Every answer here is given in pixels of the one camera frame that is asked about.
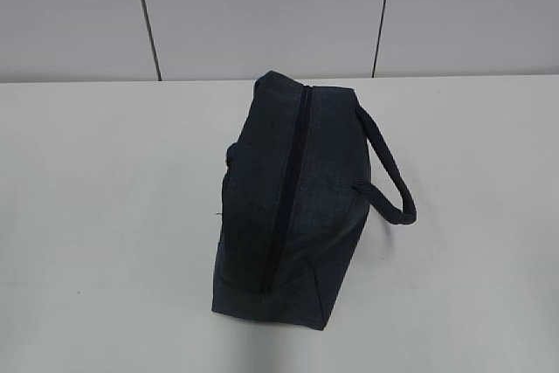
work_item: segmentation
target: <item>white table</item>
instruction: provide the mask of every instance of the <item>white table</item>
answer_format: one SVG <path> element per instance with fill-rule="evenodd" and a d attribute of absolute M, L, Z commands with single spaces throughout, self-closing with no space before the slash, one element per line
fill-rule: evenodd
<path fill-rule="evenodd" d="M 324 332 L 210 311 L 251 81 L 0 85 L 0 371 L 559 371 L 559 76 L 307 83 L 356 89 L 418 205 L 371 212 Z"/>

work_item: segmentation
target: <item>bag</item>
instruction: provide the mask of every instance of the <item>bag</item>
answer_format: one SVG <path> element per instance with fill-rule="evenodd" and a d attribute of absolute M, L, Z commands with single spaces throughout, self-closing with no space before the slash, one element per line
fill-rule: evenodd
<path fill-rule="evenodd" d="M 370 183 L 373 146 L 403 210 Z M 353 89 L 268 72 L 226 153 L 212 310 L 323 330 L 369 214 L 411 224 L 416 208 Z"/>

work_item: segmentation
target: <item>bag handle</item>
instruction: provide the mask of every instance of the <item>bag handle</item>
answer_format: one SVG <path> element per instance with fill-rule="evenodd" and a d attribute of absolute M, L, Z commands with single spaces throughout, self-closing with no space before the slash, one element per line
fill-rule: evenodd
<path fill-rule="evenodd" d="M 394 157 L 392 157 L 392 154 L 383 139 L 383 135 L 381 135 L 378 126 L 375 124 L 370 115 L 367 114 L 367 111 L 365 111 L 360 105 L 357 106 L 355 112 L 362 123 L 367 138 L 375 150 L 378 159 L 381 161 L 381 164 L 384 166 L 386 172 L 388 172 L 390 179 L 396 185 L 396 188 L 402 196 L 403 209 L 400 211 L 396 208 L 388 200 L 388 198 L 386 198 L 384 194 L 369 181 L 355 180 L 353 187 L 358 190 L 373 207 L 375 207 L 376 211 L 378 211 L 387 222 L 391 224 L 412 224 L 416 221 L 418 216 L 416 205 L 413 203 L 413 198 L 411 197 L 408 187 L 405 185 L 404 180 L 400 176 L 398 166 L 396 165 L 396 162 L 394 162 Z"/>

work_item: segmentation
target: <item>white wall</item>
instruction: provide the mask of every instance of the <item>white wall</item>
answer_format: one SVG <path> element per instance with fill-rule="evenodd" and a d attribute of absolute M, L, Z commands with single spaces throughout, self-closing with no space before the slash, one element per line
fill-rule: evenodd
<path fill-rule="evenodd" d="M 388 0 L 376 76 L 559 73 L 558 0 Z"/>
<path fill-rule="evenodd" d="M 164 79 L 371 74 L 383 0 L 146 0 Z"/>
<path fill-rule="evenodd" d="M 140 0 L 0 0 L 0 82 L 154 80 Z"/>
<path fill-rule="evenodd" d="M 376 76 L 559 73 L 556 0 L 387 0 Z M 147 0 L 163 79 L 368 77 L 383 0 Z M 0 82 L 153 80 L 140 0 L 0 0 Z"/>

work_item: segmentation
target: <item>zipper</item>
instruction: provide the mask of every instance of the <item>zipper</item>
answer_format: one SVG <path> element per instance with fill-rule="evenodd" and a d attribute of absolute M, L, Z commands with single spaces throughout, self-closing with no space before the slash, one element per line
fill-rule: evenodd
<path fill-rule="evenodd" d="M 276 220 L 272 229 L 272 239 L 268 250 L 268 258 L 266 259 L 260 283 L 261 292 L 269 292 L 272 289 L 272 283 L 278 272 L 278 266 L 280 265 L 281 253 L 286 245 L 287 230 L 289 229 L 289 222 L 293 211 L 293 200 L 297 192 L 301 165 L 303 163 L 303 156 L 305 155 L 305 147 L 307 146 L 311 103 L 313 99 L 312 93 L 312 87 L 304 86 L 300 96 L 299 111 L 297 113 L 297 121 L 295 122 L 291 150 L 289 151 L 286 175 L 281 188 Z"/>

